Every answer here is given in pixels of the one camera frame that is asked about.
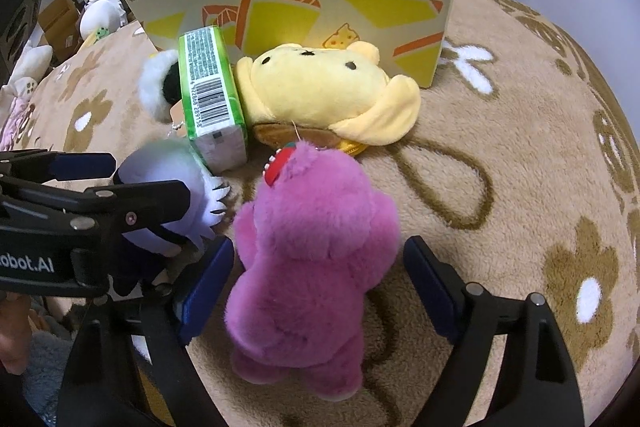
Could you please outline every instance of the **human hand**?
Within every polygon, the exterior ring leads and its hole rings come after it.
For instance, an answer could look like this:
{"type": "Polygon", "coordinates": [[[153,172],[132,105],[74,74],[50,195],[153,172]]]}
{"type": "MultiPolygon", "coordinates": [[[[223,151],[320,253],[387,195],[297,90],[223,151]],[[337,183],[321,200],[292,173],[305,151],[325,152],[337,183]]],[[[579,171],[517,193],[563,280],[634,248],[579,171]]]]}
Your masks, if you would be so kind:
{"type": "Polygon", "coordinates": [[[7,292],[0,301],[0,362],[12,375],[21,375],[27,368],[31,345],[28,295],[7,292]]]}

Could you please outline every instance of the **plush toy tail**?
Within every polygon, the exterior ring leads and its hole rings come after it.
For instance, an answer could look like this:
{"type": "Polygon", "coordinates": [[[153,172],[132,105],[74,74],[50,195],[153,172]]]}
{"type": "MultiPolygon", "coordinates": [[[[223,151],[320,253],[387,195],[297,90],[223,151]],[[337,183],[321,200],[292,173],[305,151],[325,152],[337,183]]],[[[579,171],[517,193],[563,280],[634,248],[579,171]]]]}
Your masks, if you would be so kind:
{"type": "Polygon", "coordinates": [[[167,50],[149,57],[138,79],[142,107],[157,121],[171,123],[171,108],[180,101],[178,51],[167,50]]]}

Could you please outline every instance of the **pink plush toy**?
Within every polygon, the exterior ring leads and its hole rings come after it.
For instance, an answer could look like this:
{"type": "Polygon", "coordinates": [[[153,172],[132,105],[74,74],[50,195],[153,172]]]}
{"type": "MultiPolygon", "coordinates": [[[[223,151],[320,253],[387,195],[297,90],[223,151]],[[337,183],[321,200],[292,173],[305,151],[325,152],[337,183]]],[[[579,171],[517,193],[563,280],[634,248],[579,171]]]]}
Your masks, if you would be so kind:
{"type": "Polygon", "coordinates": [[[364,294],[400,247],[398,211],[339,150],[290,144],[264,177],[234,221],[246,272],[226,304],[232,367],[256,384],[301,369],[312,393],[347,399],[362,385],[364,294]]]}

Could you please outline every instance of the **plush toy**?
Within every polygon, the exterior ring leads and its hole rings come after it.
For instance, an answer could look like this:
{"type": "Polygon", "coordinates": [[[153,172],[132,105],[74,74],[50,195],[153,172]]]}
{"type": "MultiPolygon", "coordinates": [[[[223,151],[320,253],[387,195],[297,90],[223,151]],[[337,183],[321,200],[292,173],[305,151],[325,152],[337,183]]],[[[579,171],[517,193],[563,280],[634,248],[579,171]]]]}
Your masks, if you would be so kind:
{"type": "MultiPolygon", "coordinates": [[[[388,145],[414,126],[420,89],[412,78],[393,78],[378,67],[378,49],[358,41],[346,50],[283,44],[235,70],[247,124],[258,141],[278,149],[297,137],[320,148],[356,155],[368,145],[388,145]]],[[[145,63],[138,82],[143,107],[158,121],[172,121],[180,100],[176,50],[145,63]]]]}
{"type": "Polygon", "coordinates": [[[246,268],[225,311],[236,374],[266,384],[296,368],[322,399],[353,396],[362,385],[364,294],[400,246],[392,199],[351,156],[298,142],[266,165],[233,226],[246,268]]]}
{"type": "Polygon", "coordinates": [[[420,89],[378,67],[380,53],[357,41],[345,50],[283,44],[236,66],[236,84],[249,125],[295,124],[340,139],[388,145],[414,126],[420,89]]]}
{"type": "Polygon", "coordinates": [[[123,234],[112,268],[113,290],[119,296],[129,295],[141,280],[164,282],[166,258],[180,253],[189,241],[204,251],[202,238],[213,239],[211,227],[224,217],[226,206],[220,200],[228,194],[229,187],[222,187],[222,178],[211,176],[188,140],[150,142],[130,154],[113,175],[114,184],[167,180],[180,180],[188,187],[189,210],[180,221],[123,234]]]}
{"type": "Polygon", "coordinates": [[[138,79],[142,107],[161,123],[171,123],[171,108],[180,101],[178,51],[166,50],[151,55],[142,66],[138,79]]]}
{"type": "Polygon", "coordinates": [[[28,102],[47,73],[52,56],[53,49],[51,46],[33,48],[27,42],[9,77],[7,87],[10,92],[17,98],[28,102]]]}
{"type": "Polygon", "coordinates": [[[80,19],[80,36],[85,41],[101,28],[114,33],[126,24],[127,13],[120,0],[90,0],[80,19]]]}

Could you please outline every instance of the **lavender plush toy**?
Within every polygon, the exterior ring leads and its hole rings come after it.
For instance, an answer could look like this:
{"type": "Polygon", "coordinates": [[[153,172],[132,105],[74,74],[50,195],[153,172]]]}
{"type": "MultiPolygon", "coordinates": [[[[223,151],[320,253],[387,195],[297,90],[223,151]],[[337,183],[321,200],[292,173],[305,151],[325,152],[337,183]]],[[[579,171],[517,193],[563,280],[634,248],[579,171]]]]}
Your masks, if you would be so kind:
{"type": "Polygon", "coordinates": [[[114,184],[168,180],[182,181],[190,190],[189,210],[179,221],[123,234],[111,271],[118,296],[129,295],[139,281],[165,282],[167,258],[180,253],[189,241],[204,251],[202,238],[213,239],[211,227],[224,217],[226,206],[220,200],[229,187],[222,186],[222,178],[210,174],[187,139],[172,137],[148,143],[130,154],[113,176],[114,184]]]}
{"type": "Polygon", "coordinates": [[[266,384],[299,369],[320,398],[353,396],[362,385],[364,294],[400,247],[393,200],[351,156],[299,142],[266,166],[234,233],[246,268],[226,304],[234,371],[266,384]]]}

